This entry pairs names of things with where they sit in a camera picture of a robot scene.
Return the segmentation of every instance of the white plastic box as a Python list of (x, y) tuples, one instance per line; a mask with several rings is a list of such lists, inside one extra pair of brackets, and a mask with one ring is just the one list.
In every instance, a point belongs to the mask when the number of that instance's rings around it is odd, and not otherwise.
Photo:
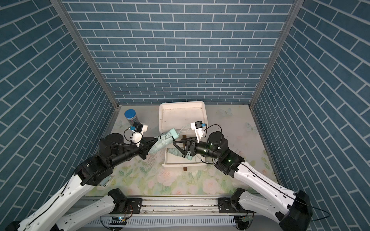
[[(180, 102), (180, 103), (163, 103), (159, 106), (159, 132), (167, 132), (171, 128), (179, 132), (185, 125), (195, 121), (202, 121), (208, 124), (206, 109), (203, 101)], [(177, 140), (182, 139), (182, 135), (194, 137), (195, 131), (191, 128), (187, 132), (182, 132)], [(200, 160), (200, 155), (195, 155), (192, 160), (178, 157), (168, 153), (168, 148), (175, 147), (173, 144), (165, 148), (165, 160), (163, 167), (169, 171), (183, 171), (187, 167), (188, 171), (203, 170), (207, 168)]]

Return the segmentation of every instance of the white tray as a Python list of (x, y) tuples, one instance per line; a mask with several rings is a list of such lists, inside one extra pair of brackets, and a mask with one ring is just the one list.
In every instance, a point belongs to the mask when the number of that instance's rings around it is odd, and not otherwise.
[[(208, 123), (206, 108), (203, 101), (163, 103), (159, 106), (159, 132), (168, 132), (171, 128), (179, 132), (185, 125), (196, 121)], [(180, 134), (195, 136), (195, 131), (189, 129)]]

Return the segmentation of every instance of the black cable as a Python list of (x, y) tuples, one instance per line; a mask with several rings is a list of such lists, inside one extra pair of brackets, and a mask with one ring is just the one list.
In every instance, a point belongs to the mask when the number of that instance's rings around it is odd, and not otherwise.
[(203, 131), (203, 133), (205, 132), (205, 135), (203, 136), (203, 138), (205, 138), (207, 136), (207, 124), (206, 124), (206, 129)]
[(131, 141), (129, 141), (127, 138), (126, 138), (126, 136), (125, 136), (125, 132), (127, 131), (127, 130), (129, 130), (130, 128), (127, 128), (124, 132), (123, 132), (123, 137), (128, 141), (128, 142), (131, 142)]
[(220, 129), (221, 129), (221, 134), (222, 134), (222, 127), (221, 127), (220, 125), (218, 125), (218, 124), (212, 124), (211, 126), (207, 127), (204, 131), (207, 131), (207, 129), (209, 129), (210, 127), (215, 126), (215, 125), (217, 125), (217, 126), (219, 126), (219, 127), (220, 127)]
[[(67, 181), (67, 183), (65, 184), (65, 186), (64, 186), (64, 188), (63, 188), (63, 190), (62, 190), (62, 192), (59, 194), (59, 195), (61, 195), (62, 194), (62, 196), (63, 196), (63, 192), (65, 191), (65, 189), (66, 189), (66, 187), (67, 187), (67, 185), (68, 185), (68, 183), (69, 183), (69, 181), (71, 180), (71, 177), (68, 179), (68, 181)], [(46, 211), (48, 211), (49, 209), (50, 209), (50, 207), (56, 202), (56, 200), (59, 198), (60, 196), (57, 196), (57, 198), (55, 198), (55, 200), (52, 202), (52, 204), (45, 210), (45, 211), (43, 211), (40, 215), (38, 215), (35, 219), (33, 219), (28, 225), (30, 225), (30, 224), (32, 224), (37, 218), (39, 218), (40, 216), (42, 216)]]
[(253, 219), (254, 219), (254, 212), (253, 212), (253, 215), (252, 215), (252, 220), (250, 221), (250, 223), (248, 224), (248, 227), (246, 229), (249, 229), (249, 227), (252, 225)]
[(102, 224), (106, 229), (111, 230), (110, 228), (108, 228), (107, 226), (105, 226), (105, 225), (104, 225), (103, 221), (101, 220), (101, 216), (100, 216), (100, 222), (101, 222), (101, 224)]
[[(230, 165), (230, 167), (229, 167), (229, 170), (228, 170), (228, 171), (230, 171), (231, 167), (232, 167), (234, 164), (238, 164), (238, 163), (237, 163), (237, 162), (232, 163), (232, 164)], [(326, 219), (326, 218), (328, 218), (328, 217), (330, 217), (330, 216), (331, 216), (331, 213), (329, 213), (329, 212), (328, 212), (328, 211), (326, 211), (326, 210), (323, 210), (323, 209), (317, 208), (317, 207), (312, 206), (312, 205), (305, 204), (305, 203), (303, 203), (303, 202), (300, 202), (299, 200), (294, 199), (293, 197), (290, 197), (289, 195), (287, 195), (287, 194), (285, 194), (284, 192), (282, 192), (280, 189), (276, 188), (275, 186), (271, 185), (271, 184), (270, 184), (269, 182), (267, 182), (266, 180), (262, 179), (259, 175), (257, 175), (255, 172), (253, 172), (253, 171), (252, 171), (249, 167), (247, 167), (245, 164), (242, 164), (242, 163), (240, 163), (240, 164), (241, 164), (241, 165), (243, 165), (244, 167), (246, 167), (247, 169), (249, 169), (249, 170), (250, 170), (250, 172), (251, 172), (253, 175), (255, 175), (256, 177), (260, 178), (260, 179), (261, 179), (262, 181), (264, 181), (266, 184), (268, 184), (269, 186), (273, 187), (273, 188), (274, 188), (274, 189), (276, 189), (278, 192), (280, 192), (280, 193), (284, 194), (285, 196), (289, 197), (290, 199), (292, 199), (292, 200), (294, 200), (294, 201), (296, 201), (296, 202), (299, 202), (299, 203), (301, 203), (301, 204), (303, 204), (303, 205), (305, 205), (305, 206), (308, 206), (308, 207), (311, 207), (311, 208), (314, 208), (314, 209), (317, 209), (317, 210), (323, 211), (323, 212), (325, 212), (325, 213), (327, 213), (327, 214), (328, 214), (326, 217), (322, 217), (322, 218), (318, 218), (318, 219), (315, 219), (315, 220), (311, 220), (310, 222), (312, 222), (312, 221), (319, 221), (319, 220)]]
[(213, 161), (213, 158), (212, 158), (212, 163), (208, 163), (208, 162), (204, 162), (204, 161), (202, 160), (202, 156), (201, 156), (201, 162), (203, 162), (203, 163), (205, 163), (205, 164), (215, 164), (215, 163), (214, 163), (214, 161)]
[[(131, 141), (129, 141), (127, 138), (126, 138), (126, 136), (125, 136), (125, 132), (128, 130), (128, 129), (126, 129), (124, 132), (123, 132), (123, 137), (128, 141), (128, 142), (131, 142)], [(117, 144), (117, 145), (121, 145), (121, 146), (129, 146), (129, 145), (135, 145), (135, 144), (138, 144), (138, 143), (140, 143), (141, 141), (142, 141), (142, 138), (143, 138), (143, 135), (142, 135), (142, 133), (141, 132), (138, 132), (138, 133), (140, 133), (140, 135), (141, 135), (141, 139), (138, 141), (138, 142), (136, 142), (136, 143), (131, 143), (131, 144), (121, 144), (121, 143), (116, 143), (116, 142), (113, 142), (113, 141), (110, 141), (110, 140), (107, 140), (107, 139), (105, 139), (105, 138), (101, 138), (101, 139), (104, 139), (104, 140), (106, 140), (106, 141), (109, 141), (109, 142), (111, 142), (111, 143), (114, 143), (114, 144)]]
[(131, 215), (129, 217), (126, 217), (126, 213), (125, 213), (125, 221), (127, 221), (128, 219), (130, 219), (132, 217), (132, 213), (134, 211), (134, 209), (132, 208), (132, 206), (129, 204), (129, 206), (131, 207)]
[(143, 135), (142, 135), (142, 133), (141, 133), (141, 132), (138, 132), (138, 133), (140, 133), (140, 135), (141, 135), (141, 139), (140, 139), (138, 142), (134, 143), (134, 144), (140, 143), (140, 142), (142, 141)]

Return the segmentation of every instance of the white cable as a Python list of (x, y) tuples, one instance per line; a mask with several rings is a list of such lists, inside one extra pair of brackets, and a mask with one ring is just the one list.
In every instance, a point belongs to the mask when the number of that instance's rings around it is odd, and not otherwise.
[(181, 132), (183, 132), (182, 130), (186, 127), (186, 126), (188, 126), (189, 128), (186, 130), (186, 131), (184, 131), (184, 132), (187, 132), (189, 129), (190, 129), (190, 125), (185, 125), (184, 127), (182, 127), (182, 129), (179, 131), (179, 133), (178, 134), (180, 134)]
[(194, 160), (195, 160), (196, 163), (202, 163), (198, 155), (194, 156)]

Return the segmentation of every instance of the metal base plate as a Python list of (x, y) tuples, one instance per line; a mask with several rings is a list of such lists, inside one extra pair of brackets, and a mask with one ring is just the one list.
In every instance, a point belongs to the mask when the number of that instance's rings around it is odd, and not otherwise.
[(132, 214), (139, 214), (141, 210), (141, 198), (127, 198), (126, 206), (128, 206), (127, 214), (131, 213), (131, 207), (132, 206)]
[(218, 201), (218, 212), (219, 213), (251, 213), (252, 211), (242, 209), (242, 211), (237, 211), (231, 206), (231, 201), (229, 197), (219, 197)]

